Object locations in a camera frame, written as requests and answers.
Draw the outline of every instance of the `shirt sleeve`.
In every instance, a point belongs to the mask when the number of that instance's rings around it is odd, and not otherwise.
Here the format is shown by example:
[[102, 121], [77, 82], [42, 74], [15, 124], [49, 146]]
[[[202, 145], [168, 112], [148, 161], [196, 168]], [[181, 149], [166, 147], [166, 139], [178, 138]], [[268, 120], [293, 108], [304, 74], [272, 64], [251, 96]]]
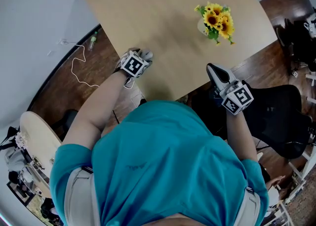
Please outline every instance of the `shirt sleeve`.
[[260, 213], [256, 223], [256, 226], [259, 226], [268, 209], [268, 191], [259, 163], [251, 159], [245, 159], [242, 160], [242, 164], [247, 172], [248, 186], [260, 196]]
[[70, 173], [82, 166], [91, 166], [92, 151], [78, 144], [60, 146], [50, 173], [49, 188], [56, 211], [65, 225], [65, 192]]

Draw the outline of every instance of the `plastic bottle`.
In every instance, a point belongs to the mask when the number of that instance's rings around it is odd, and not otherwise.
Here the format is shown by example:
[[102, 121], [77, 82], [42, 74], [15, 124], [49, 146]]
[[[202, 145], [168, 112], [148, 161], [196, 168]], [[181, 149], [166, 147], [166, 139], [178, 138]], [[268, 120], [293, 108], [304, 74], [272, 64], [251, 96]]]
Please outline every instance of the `plastic bottle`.
[[89, 49], [88, 49], [89, 51], [93, 50], [95, 41], [97, 40], [97, 35], [98, 35], [98, 32], [94, 32], [94, 35], [92, 35], [91, 40], [90, 40], [90, 44], [89, 44]]

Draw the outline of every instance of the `teal t-shirt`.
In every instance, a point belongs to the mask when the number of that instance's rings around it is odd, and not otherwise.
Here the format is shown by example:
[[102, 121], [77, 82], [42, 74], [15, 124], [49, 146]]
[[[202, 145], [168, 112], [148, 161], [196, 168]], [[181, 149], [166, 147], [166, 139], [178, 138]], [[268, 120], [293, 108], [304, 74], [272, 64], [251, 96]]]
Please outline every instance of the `teal t-shirt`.
[[268, 207], [259, 164], [238, 160], [192, 109], [177, 102], [141, 105], [92, 151], [75, 144], [58, 148], [50, 189], [63, 222], [67, 181], [80, 166], [93, 168], [104, 226], [140, 226], [177, 213], [232, 226], [247, 186], [261, 198], [256, 226]]

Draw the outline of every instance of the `black office chair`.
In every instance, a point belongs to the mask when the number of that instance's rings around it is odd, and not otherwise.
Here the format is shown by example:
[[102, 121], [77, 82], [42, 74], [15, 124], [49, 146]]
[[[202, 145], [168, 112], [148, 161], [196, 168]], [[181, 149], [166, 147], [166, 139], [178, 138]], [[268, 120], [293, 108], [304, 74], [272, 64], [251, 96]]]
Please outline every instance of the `black office chair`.
[[[311, 117], [302, 114], [301, 95], [292, 85], [268, 89], [253, 89], [253, 102], [243, 111], [251, 134], [268, 144], [287, 159], [302, 155], [310, 134], [315, 132]], [[227, 139], [226, 110], [211, 99], [212, 91], [198, 93], [192, 98], [192, 108], [208, 129]]]
[[60, 127], [63, 128], [63, 132], [58, 136], [61, 141], [64, 140], [64, 138], [65, 138], [71, 124], [73, 123], [77, 113], [78, 113], [78, 111], [73, 110], [73, 109], [67, 110], [61, 120], [59, 120], [56, 123], [54, 123], [53, 125], [51, 125], [51, 128], [54, 131], [56, 131]]

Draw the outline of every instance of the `white cable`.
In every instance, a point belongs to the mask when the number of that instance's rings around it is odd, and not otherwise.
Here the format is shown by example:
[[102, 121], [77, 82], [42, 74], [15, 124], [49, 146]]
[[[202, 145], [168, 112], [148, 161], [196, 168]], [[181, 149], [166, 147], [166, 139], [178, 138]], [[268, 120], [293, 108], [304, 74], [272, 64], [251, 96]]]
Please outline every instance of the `white cable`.
[[[69, 44], [69, 43], [76, 43], [76, 42], [66, 42], [66, 41], [64, 41], [64, 42], [62, 42], [62, 45], [67, 45], [67, 44]], [[81, 61], [81, 62], [86, 62], [85, 55], [84, 55], [85, 47], [84, 47], [83, 45], [78, 45], [78, 44], [75, 44], [75, 46], [81, 46], [81, 47], [83, 47], [83, 52], [82, 52], [82, 53], [83, 53], [83, 60], [82, 60], [82, 59], [79, 59], [79, 58], [76, 58], [76, 57], [73, 59], [72, 64], [71, 64], [71, 73], [77, 78], [77, 80], [78, 80], [79, 83], [86, 84], [86, 85], [88, 85], [89, 87], [94, 87], [94, 86], [100, 87], [99, 85], [90, 85], [90, 84], [86, 83], [85, 81], [80, 81], [79, 78], [77, 77], [77, 75], [73, 72], [74, 60], [75, 60], [75, 59], [77, 59], [78, 61]], [[126, 85], [124, 85], [124, 88], [130, 90], [130, 89], [133, 88], [134, 83], [135, 83], [135, 81], [133, 80], [133, 84], [132, 84], [131, 87], [127, 87], [127, 84], [126, 84]]]

